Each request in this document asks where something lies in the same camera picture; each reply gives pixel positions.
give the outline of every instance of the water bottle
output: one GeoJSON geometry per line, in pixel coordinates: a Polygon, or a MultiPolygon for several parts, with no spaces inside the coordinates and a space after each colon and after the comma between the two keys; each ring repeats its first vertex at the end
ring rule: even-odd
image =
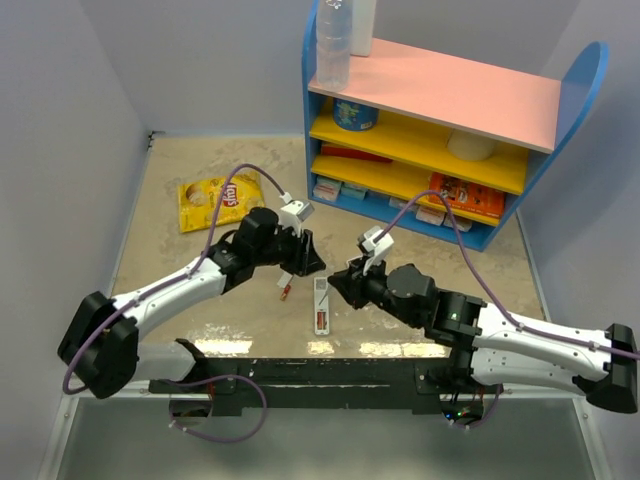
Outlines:
{"type": "Polygon", "coordinates": [[[316,16],[317,80],[332,92],[349,82],[352,0],[318,0],[316,16]]]}

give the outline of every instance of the snack bag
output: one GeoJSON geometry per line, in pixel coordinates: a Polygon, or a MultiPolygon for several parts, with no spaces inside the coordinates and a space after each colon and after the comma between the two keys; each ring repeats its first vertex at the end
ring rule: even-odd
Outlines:
{"type": "MultiPolygon", "coordinates": [[[[180,232],[192,232],[211,226],[224,179],[225,177],[215,177],[178,187],[180,232]]],[[[264,207],[260,174],[253,171],[236,174],[224,192],[216,225],[239,222],[254,207],[264,207]]]]}

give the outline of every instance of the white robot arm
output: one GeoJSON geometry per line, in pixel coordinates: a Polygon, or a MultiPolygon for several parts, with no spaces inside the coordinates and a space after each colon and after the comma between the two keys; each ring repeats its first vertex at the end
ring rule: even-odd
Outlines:
{"type": "Polygon", "coordinates": [[[196,364],[188,342],[139,342],[178,313],[246,282],[256,267],[278,265],[297,276],[324,270],[312,233],[302,228],[312,212],[311,204],[301,201],[289,201],[279,214],[254,208],[237,230],[211,245],[205,257],[177,272],[112,299],[100,292],[88,295],[58,347],[58,356],[67,365],[79,358],[74,373],[97,398],[115,394],[130,381],[185,379],[196,364]],[[112,325],[87,342],[109,317],[115,317],[112,325]]]}
{"type": "Polygon", "coordinates": [[[606,331],[555,325],[504,314],[481,299],[436,287],[412,265],[388,275],[384,258],[393,245],[374,227],[359,239],[363,256],[329,277],[354,308],[372,303],[425,336],[452,347],[451,365],[430,380],[449,390],[515,383],[585,395],[595,406],[635,413],[637,366],[633,332],[614,324],[606,331]]]}

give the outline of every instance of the white wall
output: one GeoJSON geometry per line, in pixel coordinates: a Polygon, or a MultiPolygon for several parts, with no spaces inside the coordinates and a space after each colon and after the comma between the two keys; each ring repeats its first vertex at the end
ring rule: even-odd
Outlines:
{"type": "MultiPolygon", "coordinates": [[[[538,72],[579,0],[378,0],[376,36],[538,72]]],[[[81,0],[144,123],[301,133],[311,0],[81,0]]]]}
{"type": "Polygon", "coordinates": [[[77,0],[0,15],[0,478],[35,478],[79,301],[105,288],[144,129],[77,0]]]}
{"type": "MultiPolygon", "coordinates": [[[[640,341],[640,33],[637,0],[582,0],[544,71],[561,75],[592,40],[611,59],[595,111],[522,207],[554,321],[613,322],[640,341]]],[[[617,479],[640,477],[640,414],[597,412],[617,479]]]]}

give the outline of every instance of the orange box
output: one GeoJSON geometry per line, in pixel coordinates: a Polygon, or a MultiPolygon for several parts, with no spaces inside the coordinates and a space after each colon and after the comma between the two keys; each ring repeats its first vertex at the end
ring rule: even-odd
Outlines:
{"type": "MultiPolygon", "coordinates": [[[[500,218],[504,213],[504,192],[499,190],[441,173],[431,175],[429,188],[442,193],[452,208],[491,218],[500,218]]],[[[436,195],[429,195],[428,202],[442,205],[436,195]]]]}

